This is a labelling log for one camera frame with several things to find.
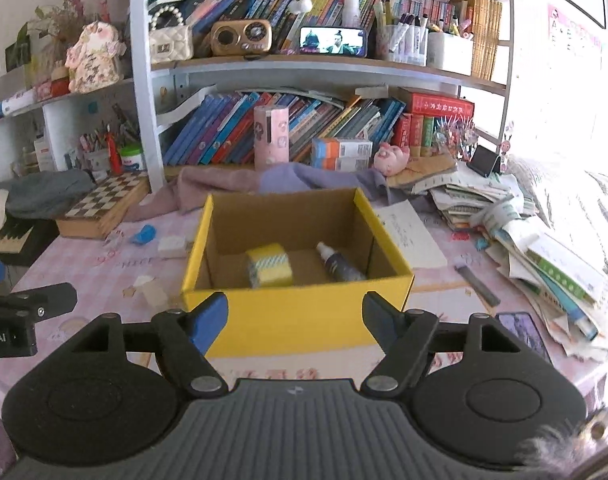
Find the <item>beige eraser block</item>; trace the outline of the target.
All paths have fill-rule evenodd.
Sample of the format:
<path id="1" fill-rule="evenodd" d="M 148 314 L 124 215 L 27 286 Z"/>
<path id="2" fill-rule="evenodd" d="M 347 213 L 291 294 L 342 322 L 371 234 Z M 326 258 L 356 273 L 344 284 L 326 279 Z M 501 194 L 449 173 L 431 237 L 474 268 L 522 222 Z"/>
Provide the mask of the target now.
<path id="1" fill-rule="evenodd" d="M 161 312 L 168 309 L 169 297 L 158 281 L 148 281 L 142 284 L 139 289 L 146 303 L 153 311 Z"/>

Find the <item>white spray bottle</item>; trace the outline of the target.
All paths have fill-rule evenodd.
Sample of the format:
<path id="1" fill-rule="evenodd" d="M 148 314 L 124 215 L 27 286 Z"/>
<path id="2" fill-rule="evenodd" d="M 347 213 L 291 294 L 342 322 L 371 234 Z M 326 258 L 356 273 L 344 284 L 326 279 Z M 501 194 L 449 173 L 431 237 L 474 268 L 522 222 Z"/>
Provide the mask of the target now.
<path id="1" fill-rule="evenodd" d="M 366 275 L 361 273 L 353 263 L 350 263 L 340 252 L 324 242 L 316 246 L 325 270 L 338 282 L 361 282 L 366 280 Z"/>

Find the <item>white power adapter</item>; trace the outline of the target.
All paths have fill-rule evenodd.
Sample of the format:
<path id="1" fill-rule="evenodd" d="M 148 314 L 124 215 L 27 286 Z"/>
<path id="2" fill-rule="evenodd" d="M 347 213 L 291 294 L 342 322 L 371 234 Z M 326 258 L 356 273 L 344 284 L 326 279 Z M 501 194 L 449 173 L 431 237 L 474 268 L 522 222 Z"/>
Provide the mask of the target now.
<path id="1" fill-rule="evenodd" d="M 183 258 L 188 253 L 188 242 L 184 236 L 169 235 L 159 239 L 157 253 L 163 259 Z"/>

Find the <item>blue wrapper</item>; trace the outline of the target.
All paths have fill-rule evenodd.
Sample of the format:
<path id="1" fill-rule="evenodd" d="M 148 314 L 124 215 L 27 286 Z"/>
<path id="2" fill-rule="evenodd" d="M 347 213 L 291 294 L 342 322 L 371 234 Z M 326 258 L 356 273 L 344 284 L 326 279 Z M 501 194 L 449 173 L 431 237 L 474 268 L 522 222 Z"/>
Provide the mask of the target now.
<path id="1" fill-rule="evenodd" d="M 136 246 L 144 246 L 151 243 L 156 237 L 156 229 L 151 224 L 144 224 L 142 228 L 129 238 L 129 242 Z"/>

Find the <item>yellow tape roll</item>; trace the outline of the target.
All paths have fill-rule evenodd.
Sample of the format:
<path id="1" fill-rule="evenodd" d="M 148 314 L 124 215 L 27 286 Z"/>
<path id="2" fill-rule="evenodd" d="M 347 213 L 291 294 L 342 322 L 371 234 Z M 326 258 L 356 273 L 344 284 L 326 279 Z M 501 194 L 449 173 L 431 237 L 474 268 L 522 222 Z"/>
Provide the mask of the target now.
<path id="1" fill-rule="evenodd" d="M 249 283 L 253 288 L 287 287 L 293 284 L 290 259 L 280 244 L 249 249 L 246 258 Z"/>

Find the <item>black keyboard piano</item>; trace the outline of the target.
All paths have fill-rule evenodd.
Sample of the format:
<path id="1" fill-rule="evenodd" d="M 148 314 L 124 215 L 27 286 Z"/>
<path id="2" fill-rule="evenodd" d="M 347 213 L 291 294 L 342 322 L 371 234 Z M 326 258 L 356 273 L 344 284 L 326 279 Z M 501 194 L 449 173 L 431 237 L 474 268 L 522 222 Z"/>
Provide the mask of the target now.
<path id="1" fill-rule="evenodd" d="M 0 229 L 0 261 L 29 268 L 57 237 L 54 220 L 8 217 Z"/>

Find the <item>grey metal ruler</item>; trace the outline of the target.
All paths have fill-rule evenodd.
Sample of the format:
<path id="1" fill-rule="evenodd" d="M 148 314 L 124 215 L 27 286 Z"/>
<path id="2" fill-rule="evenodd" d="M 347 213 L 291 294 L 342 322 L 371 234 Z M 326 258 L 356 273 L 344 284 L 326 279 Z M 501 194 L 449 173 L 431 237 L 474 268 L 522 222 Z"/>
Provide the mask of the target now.
<path id="1" fill-rule="evenodd" d="M 490 288 L 470 269 L 464 259 L 458 259 L 455 263 L 455 270 L 485 301 L 488 307 L 496 308 L 500 304 L 500 299 L 490 290 Z"/>

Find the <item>black smartphone on table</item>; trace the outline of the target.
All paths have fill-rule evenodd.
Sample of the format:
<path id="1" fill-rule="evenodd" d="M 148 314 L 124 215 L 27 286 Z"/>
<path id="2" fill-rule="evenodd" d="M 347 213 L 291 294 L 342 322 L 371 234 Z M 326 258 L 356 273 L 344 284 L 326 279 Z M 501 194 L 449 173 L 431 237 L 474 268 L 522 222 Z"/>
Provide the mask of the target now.
<path id="1" fill-rule="evenodd" d="M 546 344 L 528 312 L 499 312 L 496 320 L 549 364 L 552 363 Z"/>

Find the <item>pink cloth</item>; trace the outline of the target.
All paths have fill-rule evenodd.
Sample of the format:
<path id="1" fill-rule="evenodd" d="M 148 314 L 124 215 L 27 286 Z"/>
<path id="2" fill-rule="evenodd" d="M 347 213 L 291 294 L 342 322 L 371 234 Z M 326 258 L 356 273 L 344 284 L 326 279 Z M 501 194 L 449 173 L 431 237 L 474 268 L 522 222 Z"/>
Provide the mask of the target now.
<path id="1" fill-rule="evenodd" d="M 254 169 L 185 167 L 179 176 L 158 190 L 145 204 L 129 207 L 125 222 L 153 219 L 170 212 L 180 214 L 202 208 L 209 194 L 220 192 L 256 193 L 261 174 Z"/>

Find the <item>green lid white jar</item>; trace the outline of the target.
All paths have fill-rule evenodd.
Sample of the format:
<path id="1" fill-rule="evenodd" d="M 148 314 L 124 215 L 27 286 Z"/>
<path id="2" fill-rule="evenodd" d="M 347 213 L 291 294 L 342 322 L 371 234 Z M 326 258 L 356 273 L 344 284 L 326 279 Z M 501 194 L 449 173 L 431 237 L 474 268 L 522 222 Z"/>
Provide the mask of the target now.
<path id="1" fill-rule="evenodd" d="M 129 172 L 146 169 L 143 150 L 140 144 L 129 144 L 118 150 L 122 169 Z"/>

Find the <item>pink pig toy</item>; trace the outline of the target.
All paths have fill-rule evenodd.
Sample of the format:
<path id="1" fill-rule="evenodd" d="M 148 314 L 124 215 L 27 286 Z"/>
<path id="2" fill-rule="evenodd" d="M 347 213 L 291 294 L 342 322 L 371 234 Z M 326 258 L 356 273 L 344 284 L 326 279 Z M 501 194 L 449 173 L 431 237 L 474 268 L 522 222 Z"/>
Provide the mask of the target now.
<path id="1" fill-rule="evenodd" d="M 373 156 L 372 167 L 384 177 L 400 174 L 407 166 L 410 158 L 408 146 L 397 146 L 382 142 Z"/>

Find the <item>purple cloth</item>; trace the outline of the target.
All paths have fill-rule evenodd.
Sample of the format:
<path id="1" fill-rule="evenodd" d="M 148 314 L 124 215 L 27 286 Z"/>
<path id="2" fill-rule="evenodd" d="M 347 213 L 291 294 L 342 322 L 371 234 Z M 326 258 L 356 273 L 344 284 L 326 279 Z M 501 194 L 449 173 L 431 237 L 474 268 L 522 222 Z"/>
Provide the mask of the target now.
<path id="1" fill-rule="evenodd" d="M 364 169 L 350 172 L 324 170 L 299 162 L 288 162 L 264 171 L 258 180 L 259 194 L 287 194 L 336 188 L 360 188 L 370 202 L 397 204 L 409 195 L 390 188 L 381 172 Z"/>

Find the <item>black phone stand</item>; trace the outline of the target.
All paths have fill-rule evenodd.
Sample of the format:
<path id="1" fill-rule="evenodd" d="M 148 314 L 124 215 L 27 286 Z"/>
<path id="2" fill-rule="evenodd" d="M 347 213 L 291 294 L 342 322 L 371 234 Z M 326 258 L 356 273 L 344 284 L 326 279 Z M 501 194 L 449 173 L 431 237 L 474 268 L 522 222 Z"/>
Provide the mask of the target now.
<path id="1" fill-rule="evenodd" d="M 478 145 L 467 166 L 479 174 L 481 177 L 488 178 L 491 174 L 500 172 L 500 156 L 494 151 L 490 151 L 484 146 Z"/>

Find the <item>pink lucky cat figurine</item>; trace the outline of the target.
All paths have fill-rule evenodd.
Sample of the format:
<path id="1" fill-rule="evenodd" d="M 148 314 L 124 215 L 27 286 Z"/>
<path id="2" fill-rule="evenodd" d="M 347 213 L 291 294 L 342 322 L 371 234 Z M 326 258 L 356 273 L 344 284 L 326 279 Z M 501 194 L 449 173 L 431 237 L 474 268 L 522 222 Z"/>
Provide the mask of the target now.
<path id="1" fill-rule="evenodd" d="M 123 80 L 121 58 L 125 53 L 126 45 L 112 24 L 93 22 L 84 26 L 76 44 L 66 53 L 69 92 L 91 93 Z"/>

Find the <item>pink cylindrical device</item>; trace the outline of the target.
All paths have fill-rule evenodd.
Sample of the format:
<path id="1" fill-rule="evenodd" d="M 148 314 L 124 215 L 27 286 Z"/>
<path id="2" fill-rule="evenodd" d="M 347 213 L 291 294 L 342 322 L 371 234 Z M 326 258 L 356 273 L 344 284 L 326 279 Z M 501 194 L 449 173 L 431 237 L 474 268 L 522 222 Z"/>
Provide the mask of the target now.
<path id="1" fill-rule="evenodd" d="M 290 160 L 289 109 L 285 106 L 254 108 L 254 164 L 264 171 Z"/>

